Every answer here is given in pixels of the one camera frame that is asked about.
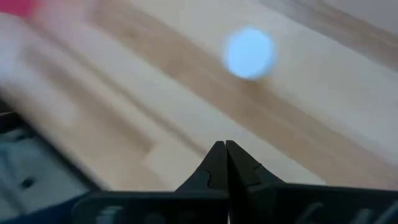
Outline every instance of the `wooden floor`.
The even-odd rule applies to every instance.
[[[175,189],[217,140],[288,182],[398,189],[398,40],[314,1],[49,1],[26,21],[2,89],[111,189]],[[247,25],[276,41],[257,82],[223,43]]]

